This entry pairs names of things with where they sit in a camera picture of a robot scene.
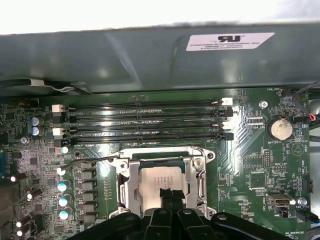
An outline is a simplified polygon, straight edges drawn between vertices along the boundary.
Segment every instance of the chip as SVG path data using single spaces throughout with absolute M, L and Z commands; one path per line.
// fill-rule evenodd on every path
M 30 165 L 37 165 L 38 159 L 36 157 L 30 158 Z
M 267 176 L 264 172 L 251 172 L 249 180 L 249 189 L 265 189 L 267 184 Z
M 61 225 L 55 226 L 54 227 L 54 232 L 57 233 L 57 234 L 63 233 L 64 232 L 64 226 L 61 226 Z
M 16 119 L 16 114 L 14 112 L 9 112 L 5 114 L 5 119 L 6 120 L 14 120 Z
M 7 132 L 0 133 L 0 145 L 8 145 L 9 144 L 9 134 Z
M 96 222 L 96 214 L 94 212 L 90 212 L 90 213 L 87 213 L 86 215 L 84 215 L 84 222 L 86 224 L 94 224 Z
M 22 158 L 22 153 L 19 152 L 19 151 L 14 151 L 14 152 L 12 153 L 12 158 L 13 158 L 13 159 L 21 159 L 21 158 Z
M 46 183 L 48 184 L 48 186 L 55 186 L 56 185 L 56 180 L 55 179 L 48 179 L 46 181 Z
M 183 190 L 188 194 L 188 183 L 184 181 L 178 166 L 145 167 L 140 170 L 139 192 L 143 199 L 142 210 L 161 207 L 160 189 Z
M 34 210 L 35 210 L 35 211 L 42 211 L 42 205 L 41 205 L 41 204 L 36 204 L 36 205 L 34 206 Z
M 85 192 L 82 194 L 83 201 L 94 201 L 96 199 L 96 193 L 95 192 Z

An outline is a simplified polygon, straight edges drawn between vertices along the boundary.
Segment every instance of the screw hole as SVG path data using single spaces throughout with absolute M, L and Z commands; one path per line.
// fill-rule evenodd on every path
M 213 159 L 214 155 L 210 152 L 210 153 L 208 153 L 207 157 L 208 157 L 208 159 Z

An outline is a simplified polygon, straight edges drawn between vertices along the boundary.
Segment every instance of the integrated circuit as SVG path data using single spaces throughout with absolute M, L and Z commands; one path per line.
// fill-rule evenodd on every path
M 244 156 L 242 160 L 244 168 L 262 167 L 264 165 L 262 156 Z
M 0 145 L 8 145 L 9 144 L 9 133 L 8 132 L 0 132 Z
M 63 233 L 64 232 L 64 226 L 58 225 L 54 227 L 54 232 L 57 234 Z
M 30 165 L 37 165 L 38 164 L 38 159 L 36 157 L 31 157 L 30 158 Z
M 36 212 L 42 211 L 42 205 L 41 205 L 41 204 L 36 204 L 36 205 L 34 205 L 34 210 L 35 210 Z
M 249 176 L 249 189 L 265 189 L 267 184 L 267 175 L 265 172 L 251 172 Z
M 55 186 L 57 183 L 56 183 L 56 180 L 54 178 L 50 178 L 46 181 L 47 185 L 48 186 Z

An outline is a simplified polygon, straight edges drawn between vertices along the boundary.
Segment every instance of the connector port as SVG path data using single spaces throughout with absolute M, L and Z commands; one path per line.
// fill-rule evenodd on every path
M 290 199 L 281 193 L 272 192 L 267 193 L 266 196 L 275 207 L 288 207 L 290 205 Z
M 305 193 L 314 193 L 314 181 L 312 179 L 303 178 L 302 179 L 302 191 Z

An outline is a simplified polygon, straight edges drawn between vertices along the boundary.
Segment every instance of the screw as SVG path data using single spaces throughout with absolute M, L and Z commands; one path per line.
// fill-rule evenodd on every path
M 299 204 L 300 206 L 306 206 L 306 205 L 308 204 L 308 201 L 307 201 L 307 199 L 306 199 L 305 197 L 300 197 L 300 198 L 298 199 L 298 204 Z
M 185 209 L 185 210 L 183 210 L 183 213 L 186 215 L 190 215 L 190 214 L 192 214 L 192 211 L 190 209 Z
M 196 167 L 200 167 L 202 165 L 202 159 L 201 158 L 196 158 L 194 161 L 193 161 L 194 165 Z
M 218 219 L 220 220 L 227 220 L 227 217 L 225 215 L 219 215 Z
M 27 144 L 29 142 L 29 139 L 25 136 L 23 136 L 22 138 L 20 138 L 20 143 L 22 144 Z
M 212 159 L 214 157 L 214 155 L 210 152 L 210 153 L 208 153 L 207 157 L 208 157 L 208 159 Z
M 267 108 L 267 107 L 268 107 L 268 102 L 267 102 L 267 101 L 260 101 L 260 102 L 259 102 L 259 107 L 260 107 L 261 109 Z

